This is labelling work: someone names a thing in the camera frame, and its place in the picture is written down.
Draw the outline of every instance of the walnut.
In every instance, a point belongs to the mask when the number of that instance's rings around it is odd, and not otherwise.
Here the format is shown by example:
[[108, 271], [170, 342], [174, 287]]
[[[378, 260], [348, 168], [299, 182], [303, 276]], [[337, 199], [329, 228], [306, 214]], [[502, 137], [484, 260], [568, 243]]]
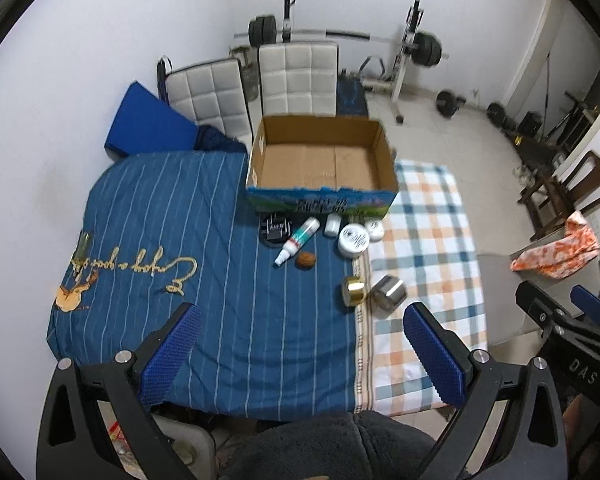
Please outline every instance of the walnut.
[[296, 267], [299, 269], [311, 269], [315, 265], [315, 254], [300, 251], [296, 258]]

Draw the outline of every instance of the plaid blanket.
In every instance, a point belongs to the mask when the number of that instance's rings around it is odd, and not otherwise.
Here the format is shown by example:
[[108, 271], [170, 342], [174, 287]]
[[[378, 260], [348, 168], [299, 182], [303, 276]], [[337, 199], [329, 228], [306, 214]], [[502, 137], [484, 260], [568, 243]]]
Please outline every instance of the plaid blanket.
[[382, 220], [384, 238], [355, 269], [368, 288], [386, 274], [407, 285], [407, 301], [391, 314], [370, 302], [356, 311], [356, 406], [389, 416], [443, 405], [402, 331], [405, 307], [421, 301], [470, 349], [487, 345], [480, 271], [454, 176], [409, 160], [395, 169], [400, 191]]

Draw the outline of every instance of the white wall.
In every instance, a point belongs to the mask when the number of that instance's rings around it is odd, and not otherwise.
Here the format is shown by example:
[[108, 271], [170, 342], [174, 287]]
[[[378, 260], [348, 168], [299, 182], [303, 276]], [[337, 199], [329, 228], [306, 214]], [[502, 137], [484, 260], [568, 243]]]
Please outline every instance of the white wall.
[[536, 33], [529, 43], [518, 74], [511, 82], [506, 97], [502, 101], [507, 109], [507, 115], [515, 117], [522, 110], [526, 98], [536, 84], [538, 74], [546, 64], [546, 56], [554, 46], [567, 3], [568, 0], [544, 1], [544, 9], [536, 25]]
[[26, 478], [48, 317], [120, 100], [136, 79], [155, 91], [162, 54], [225, 56], [232, 33], [227, 0], [36, 0], [0, 46], [0, 445]]
[[[567, 2], [562, 23], [551, 48], [547, 132], [573, 106], [573, 101], [564, 95], [564, 91], [569, 91], [574, 97], [583, 99], [599, 70], [600, 38], [577, 9]], [[544, 114], [545, 94], [546, 62], [516, 120], [520, 122], [528, 111]]]
[[[298, 0], [297, 28], [342, 28], [375, 36], [401, 37], [414, 0]], [[246, 32], [257, 14], [276, 15], [282, 26], [283, 0], [232, 0], [234, 32]], [[422, 30], [442, 41], [448, 60], [431, 69], [412, 67], [407, 82], [434, 91], [451, 88], [480, 103], [502, 100], [512, 83], [541, 16], [544, 0], [421, 0]], [[391, 65], [383, 44], [340, 41], [340, 65], [357, 69], [368, 54]]]

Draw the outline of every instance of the wooden chair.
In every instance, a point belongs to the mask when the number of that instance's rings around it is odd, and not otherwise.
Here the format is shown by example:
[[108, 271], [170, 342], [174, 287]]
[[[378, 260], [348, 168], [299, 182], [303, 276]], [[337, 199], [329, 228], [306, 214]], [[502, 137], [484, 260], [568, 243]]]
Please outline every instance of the wooden chair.
[[[592, 162], [593, 168], [573, 187], [569, 184], [573, 181], [582, 167]], [[533, 200], [533, 195], [544, 186], [547, 198], [540, 205]], [[529, 218], [534, 226], [536, 233], [531, 237], [531, 241], [551, 234], [559, 229], [564, 221], [578, 208], [578, 206], [590, 197], [595, 191], [600, 189], [600, 157], [594, 152], [587, 152], [578, 163], [571, 174], [563, 181], [559, 181], [553, 175], [547, 172], [538, 172], [536, 183], [529, 188], [523, 189], [520, 193], [519, 204], [524, 204], [529, 212]], [[554, 216], [546, 223], [542, 222], [540, 210], [551, 203]], [[583, 215], [600, 205], [600, 197], [585, 205], [580, 209]]]

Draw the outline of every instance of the white chair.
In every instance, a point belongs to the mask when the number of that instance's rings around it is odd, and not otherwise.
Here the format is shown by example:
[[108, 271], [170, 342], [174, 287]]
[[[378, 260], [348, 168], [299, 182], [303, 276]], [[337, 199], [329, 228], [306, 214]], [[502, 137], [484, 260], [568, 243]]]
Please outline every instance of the white chair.
[[338, 44], [296, 41], [258, 50], [262, 115], [336, 114]]
[[197, 124], [211, 124], [228, 137], [253, 137], [240, 62], [219, 59], [181, 68], [165, 79], [171, 108]]

